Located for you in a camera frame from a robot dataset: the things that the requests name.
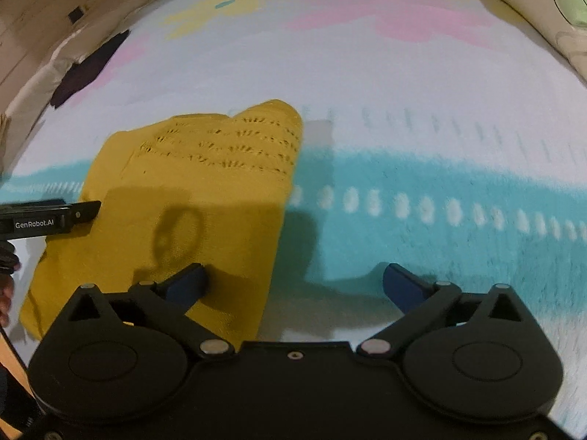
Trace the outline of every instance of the metal screw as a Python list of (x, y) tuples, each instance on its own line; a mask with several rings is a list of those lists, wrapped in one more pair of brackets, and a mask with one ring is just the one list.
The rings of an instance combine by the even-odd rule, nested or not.
[(385, 354), (391, 350), (391, 344), (383, 339), (367, 339), (361, 344), (361, 349), (367, 354)]
[(528, 440), (548, 440), (548, 435), (544, 432), (534, 432)]
[(228, 352), (230, 344), (222, 339), (207, 339), (200, 344), (200, 349), (204, 354), (220, 355)]
[(57, 432), (47, 432), (44, 440), (63, 440), (63, 437)]
[(299, 352), (299, 351), (291, 351), (291, 352), (288, 352), (288, 357), (292, 361), (299, 361), (300, 359), (303, 359), (303, 353)]

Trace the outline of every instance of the black device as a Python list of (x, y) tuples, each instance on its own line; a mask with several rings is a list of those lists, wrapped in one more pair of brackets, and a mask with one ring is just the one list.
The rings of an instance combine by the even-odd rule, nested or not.
[(0, 205), (0, 241), (69, 233), (92, 221), (101, 202), (65, 203), (63, 199)]
[(161, 284), (75, 291), (28, 369), (45, 416), (22, 440), (569, 440), (547, 417), (561, 360), (508, 285), (463, 293), (397, 264), (404, 316), (347, 342), (245, 342), (184, 316), (194, 264)]

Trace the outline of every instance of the finger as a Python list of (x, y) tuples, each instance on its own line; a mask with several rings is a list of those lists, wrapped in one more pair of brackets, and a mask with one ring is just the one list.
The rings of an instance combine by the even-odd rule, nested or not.
[(0, 263), (2, 263), (2, 265), (13, 267), (19, 262), (20, 260), (17, 255), (8, 250), (0, 249)]
[(8, 296), (0, 296), (0, 313), (1, 314), (8, 314), (8, 311), (10, 311), (11, 305), (12, 305), (12, 300)]
[(7, 242), (5, 240), (0, 240), (0, 248), (11, 253), (14, 253), (16, 251), (14, 245), (11, 242)]
[(14, 296), (14, 279), (12, 279), (12, 276), (0, 275), (0, 294), (9, 298)]

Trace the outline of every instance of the yellow sweater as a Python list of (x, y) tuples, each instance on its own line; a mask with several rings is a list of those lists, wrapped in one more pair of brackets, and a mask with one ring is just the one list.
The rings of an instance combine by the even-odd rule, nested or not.
[(210, 291), (187, 315), (237, 348), (265, 307), (302, 122), (282, 101), (234, 116), (190, 114), (112, 135), (81, 201), (101, 200), (90, 226), (48, 240), (21, 311), (37, 338), (78, 285), (124, 292), (192, 262)]

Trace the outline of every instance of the human hand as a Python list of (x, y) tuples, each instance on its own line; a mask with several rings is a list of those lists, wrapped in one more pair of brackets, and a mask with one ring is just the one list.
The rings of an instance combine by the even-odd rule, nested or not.
[(7, 327), (8, 311), (14, 296), (14, 280), (12, 274), (21, 268), (18, 256), (14, 254), (14, 245), (0, 241), (0, 326)]

